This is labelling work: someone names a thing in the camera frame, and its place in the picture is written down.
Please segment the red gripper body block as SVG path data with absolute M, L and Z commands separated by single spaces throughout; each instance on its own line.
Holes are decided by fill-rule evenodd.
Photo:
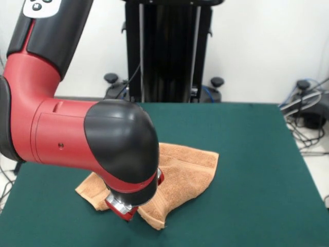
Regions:
M 105 199 L 107 206 L 125 221 L 130 221 L 138 207 L 148 203 L 155 195 L 157 187 L 163 182 L 164 174 L 157 169 L 157 173 L 145 188 L 133 193 L 122 193 L 111 190 Z

